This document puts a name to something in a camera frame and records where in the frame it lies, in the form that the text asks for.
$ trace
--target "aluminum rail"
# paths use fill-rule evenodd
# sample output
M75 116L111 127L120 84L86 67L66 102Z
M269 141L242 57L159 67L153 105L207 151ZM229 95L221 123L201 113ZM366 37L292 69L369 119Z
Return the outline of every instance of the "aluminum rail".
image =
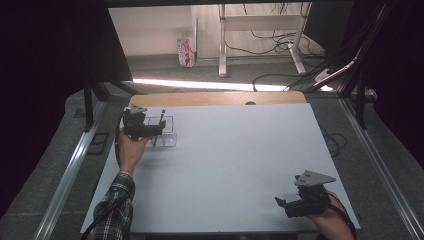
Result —
M53 195L52 200L41 220L40 225L35 233L34 240L47 240L53 232L56 222L59 219L60 213L65 205L66 199L68 198L69 192L71 191L72 185L74 184L75 178L81 167L82 161L87 153L87 149L96 133L99 119L103 114L106 102L98 102L94 109L94 123L93 127L88 131L84 132L78 142L77 147L69 161L68 167L57 186L56 192Z
M364 146L365 151L367 152L368 157L370 158L370 161L373 164L378 177L386 188L387 193L392 199L393 205L395 206L400 217L405 223L406 228L408 229L412 239L424 239L424 230L419 222L415 211L412 209L412 206L409 203L408 199L402 193L395 179L390 174L389 169L387 168L383 158L379 154L377 148L375 147L370 136L368 135L368 132L366 130L363 130L359 123L356 121L355 111L352 105L350 104L349 100L340 99L340 102L345 110L346 115L349 118L350 123L352 124L356 134L358 135L359 140Z

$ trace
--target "metal frame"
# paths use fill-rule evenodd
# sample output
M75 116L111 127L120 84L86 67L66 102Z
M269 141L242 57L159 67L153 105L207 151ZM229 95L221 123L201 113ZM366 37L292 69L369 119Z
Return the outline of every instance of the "metal frame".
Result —
M53 195L52 200L44 214L43 219L38 226L35 233L34 240L45 240L49 239L54 227L56 226L57 220L59 219L60 213L65 205L66 199L68 198L69 192L74 184L75 178L81 167L82 161L87 153L87 149L90 145L91 140L97 130L99 120L103 114L105 102L98 102L94 110L94 122L92 128L84 132L78 142L77 147L69 161L68 167L57 186L56 192Z
M225 32L228 31L266 31L266 30L296 30L292 44L289 44L290 54L299 74L305 74L302 59L299 54L299 42L306 24L306 18L311 6L305 2L300 15L273 15L273 16L229 16L225 15L225 4L221 4L221 44L219 53L219 76L227 76L227 46Z
M361 141L365 151L367 152L378 177L386 188L386 191L390 196L393 205L405 223L405 226L408 229L412 239L424 239L424 230L415 211L412 209L408 199L396 184L396 181L388 170L383 158L368 135L368 132L363 129L362 126L356 121L355 110L353 109L349 99L340 99L340 104L345 110L345 113L350 123L352 124L358 139Z

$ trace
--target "wooden edge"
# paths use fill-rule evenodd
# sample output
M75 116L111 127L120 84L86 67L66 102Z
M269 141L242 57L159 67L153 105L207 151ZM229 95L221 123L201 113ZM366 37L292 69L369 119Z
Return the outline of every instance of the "wooden edge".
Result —
M159 93L135 95L132 104L142 107L173 106L216 106L245 105L247 102L262 104L306 103L303 93L292 92L201 92L201 93Z

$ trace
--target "gray carpet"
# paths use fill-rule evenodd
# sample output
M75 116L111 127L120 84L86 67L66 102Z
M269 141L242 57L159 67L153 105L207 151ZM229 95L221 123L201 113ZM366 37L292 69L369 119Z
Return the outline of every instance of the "gray carpet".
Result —
M293 66L281 64L278 62L271 64L233 64L229 66L229 69L231 69L229 76L224 79L217 76L218 68L214 64L197 66L192 69L157 67L156 69L145 70L139 68L139 71L133 69L133 74L134 78L155 77L157 79L171 78L191 81L201 79L202 81L250 83L261 74L294 72ZM293 79L279 76L263 79L261 83L286 84L292 81ZM129 85L147 93L216 91L132 83ZM101 152L102 146L100 145L92 145L89 148L89 152L94 155L85 157L51 239L66 240L79 239L80 237L79 230L109 153L117 118L130 98L129 94L110 84L107 84L107 88L112 96L107 103L106 112L97 130L97 133L100 134L109 133L104 151ZM329 134L341 134L347 140L347 145L334 157L334 163L361 224L361 230L358 231L359 239L411 239L339 100L334 94L318 92L307 95L307 101L311 103L318 123ZM49 147L8 212L0 220L1 240L31 239L34 236L84 130L85 119L78 117L78 113L81 111L79 109L83 106L82 92L78 92L68 99L65 116ZM398 185L423 221L424 194L420 191L423 189L424 183L423 169L380 121L378 115L372 109L372 104L366 105L365 116L367 131L380 150ZM335 136L335 139L343 145L342 137ZM335 149L335 147L334 143L328 142L329 151ZM315 235L312 233L300 234L299 239L314 239ZM132 236L131 238L140 239L140 236Z

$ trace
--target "black curtain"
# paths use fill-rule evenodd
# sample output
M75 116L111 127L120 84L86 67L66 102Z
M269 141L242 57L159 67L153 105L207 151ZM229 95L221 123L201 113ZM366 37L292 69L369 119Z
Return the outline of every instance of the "black curtain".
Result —
M362 71L378 95L375 111L424 167L423 12L422 1L396 1Z
M3 4L0 46L1 216L56 132L66 99L83 89L83 80L132 77L108 9L101 5Z

